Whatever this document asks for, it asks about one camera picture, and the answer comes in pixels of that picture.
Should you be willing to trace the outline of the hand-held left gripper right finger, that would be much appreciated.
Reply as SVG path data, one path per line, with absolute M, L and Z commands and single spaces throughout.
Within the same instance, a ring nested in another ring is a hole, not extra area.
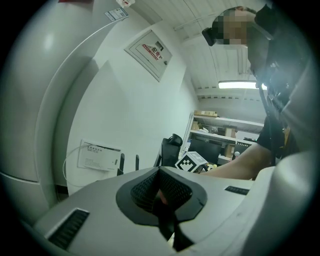
M 186 238 L 186 248 L 180 251 L 168 248 L 159 256 L 244 256 L 245 241 L 253 223 L 253 210 L 246 194 L 254 182 L 193 174 L 172 167 L 161 167 L 161 170 L 171 171 L 176 179 L 182 178 L 191 185 L 199 185 L 205 190 L 206 201 L 193 193 L 200 210 L 191 220 L 177 226 L 175 233 L 182 233 Z

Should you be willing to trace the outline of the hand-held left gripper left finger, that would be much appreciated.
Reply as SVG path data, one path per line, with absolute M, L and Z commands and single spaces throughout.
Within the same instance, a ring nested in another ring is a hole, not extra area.
M 148 169 L 93 182 L 55 205 L 33 228 L 48 238 L 74 209 L 89 216 L 63 255 L 77 256 L 170 256 L 169 246 L 158 227 L 129 220 L 116 203 L 116 193 L 126 182 Z

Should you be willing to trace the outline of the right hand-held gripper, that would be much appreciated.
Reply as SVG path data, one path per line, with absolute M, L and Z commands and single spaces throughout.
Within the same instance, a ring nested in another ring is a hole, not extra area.
M 207 163 L 208 162 L 196 151 L 188 151 L 175 163 L 175 167 L 193 173 Z

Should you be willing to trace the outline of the person's right forearm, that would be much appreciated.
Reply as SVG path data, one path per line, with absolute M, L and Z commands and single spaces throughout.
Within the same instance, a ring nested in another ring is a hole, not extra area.
M 225 179 L 250 180 L 256 177 L 261 170 L 268 168 L 271 164 L 271 159 L 272 154 L 270 150 L 259 144 L 254 144 L 229 163 L 203 172 L 201 175 Z

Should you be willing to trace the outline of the black monitor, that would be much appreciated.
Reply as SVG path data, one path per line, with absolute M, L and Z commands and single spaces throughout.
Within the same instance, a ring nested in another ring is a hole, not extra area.
M 221 143 L 211 143 L 202 140 L 192 139 L 188 151 L 197 152 L 208 163 L 217 164 L 219 154 L 221 153 L 221 149 Z

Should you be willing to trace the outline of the black office chair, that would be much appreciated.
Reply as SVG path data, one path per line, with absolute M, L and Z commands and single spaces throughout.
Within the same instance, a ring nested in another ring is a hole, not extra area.
M 175 133 L 169 138 L 164 138 L 161 142 L 154 167 L 163 166 L 174 168 L 178 161 L 182 144 L 182 138 Z

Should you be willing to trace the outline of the cardboard box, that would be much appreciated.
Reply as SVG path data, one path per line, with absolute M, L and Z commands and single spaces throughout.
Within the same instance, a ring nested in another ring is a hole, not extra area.
M 193 113 L 195 116 L 213 117 L 217 118 L 218 114 L 215 111 L 195 110 Z

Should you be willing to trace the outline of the white shelving unit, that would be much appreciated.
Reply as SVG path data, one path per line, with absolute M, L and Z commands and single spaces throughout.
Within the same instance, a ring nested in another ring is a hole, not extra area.
M 194 111 L 189 116 L 180 153 L 186 153 L 193 139 L 206 143 L 220 144 L 217 165 L 230 162 L 233 153 L 243 152 L 255 144 L 264 125 L 258 122 L 204 115 L 205 111 Z

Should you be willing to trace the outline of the ceiling tube light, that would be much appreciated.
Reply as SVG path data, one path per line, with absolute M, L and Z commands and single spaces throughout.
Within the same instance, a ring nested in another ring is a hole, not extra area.
M 219 89 L 256 89 L 256 82 L 250 80 L 228 80 L 218 83 Z

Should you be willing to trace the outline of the white electrical panel box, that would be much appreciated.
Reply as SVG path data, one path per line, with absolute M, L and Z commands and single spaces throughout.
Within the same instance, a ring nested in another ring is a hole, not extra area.
M 158 82 L 161 81 L 172 58 L 168 48 L 151 29 L 135 39 L 124 50 Z

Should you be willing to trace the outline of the person's black shirt torso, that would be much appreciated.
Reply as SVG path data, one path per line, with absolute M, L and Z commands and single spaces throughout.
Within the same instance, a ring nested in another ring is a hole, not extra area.
M 320 165 L 320 63 L 309 40 L 276 0 L 266 0 L 248 36 L 248 59 L 266 112 L 257 142 L 274 158 Z

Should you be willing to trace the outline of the silver refrigerator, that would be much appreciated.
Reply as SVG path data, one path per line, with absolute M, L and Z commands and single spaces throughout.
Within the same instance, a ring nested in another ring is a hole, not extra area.
M 15 40 L 0 75 L 0 181 L 19 219 L 57 202 L 52 141 L 64 99 L 116 22 L 116 0 L 48 0 Z

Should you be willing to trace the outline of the white blue label sticker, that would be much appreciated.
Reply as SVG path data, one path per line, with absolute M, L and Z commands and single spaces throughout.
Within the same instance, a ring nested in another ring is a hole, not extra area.
M 129 16 L 128 13 L 122 7 L 109 10 L 104 14 L 111 22 L 122 20 Z

